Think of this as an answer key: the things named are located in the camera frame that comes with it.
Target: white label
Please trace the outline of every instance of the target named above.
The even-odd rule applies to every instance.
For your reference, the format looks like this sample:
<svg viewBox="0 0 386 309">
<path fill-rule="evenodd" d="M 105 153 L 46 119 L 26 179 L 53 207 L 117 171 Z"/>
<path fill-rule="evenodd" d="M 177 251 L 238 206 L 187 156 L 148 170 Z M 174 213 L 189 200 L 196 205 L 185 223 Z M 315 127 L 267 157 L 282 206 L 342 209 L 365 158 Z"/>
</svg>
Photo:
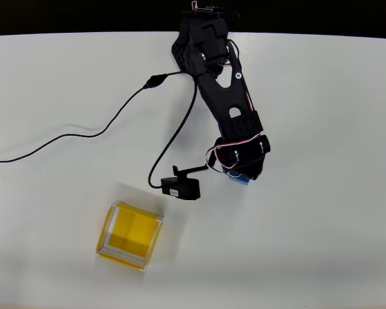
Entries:
<svg viewBox="0 0 386 309">
<path fill-rule="evenodd" d="M 173 190 L 173 189 L 170 189 L 170 195 L 173 195 L 173 196 L 179 197 L 179 191 L 177 191 L 177 190 Z"/>
</svg>

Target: yellow box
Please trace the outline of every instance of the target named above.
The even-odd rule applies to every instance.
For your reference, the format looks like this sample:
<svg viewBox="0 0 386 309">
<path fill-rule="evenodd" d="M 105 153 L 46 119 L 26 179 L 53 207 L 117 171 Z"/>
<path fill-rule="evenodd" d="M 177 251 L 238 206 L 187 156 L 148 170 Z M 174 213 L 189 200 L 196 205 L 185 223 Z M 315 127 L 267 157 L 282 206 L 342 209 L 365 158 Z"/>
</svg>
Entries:
<svg viewBox="0 0 386 309">
<path fill-rule="evenodd" d="M 145 271 L 163 217 L 118 201 L 110 207 L 96 253 L 128 267 Z"/>
</svg>

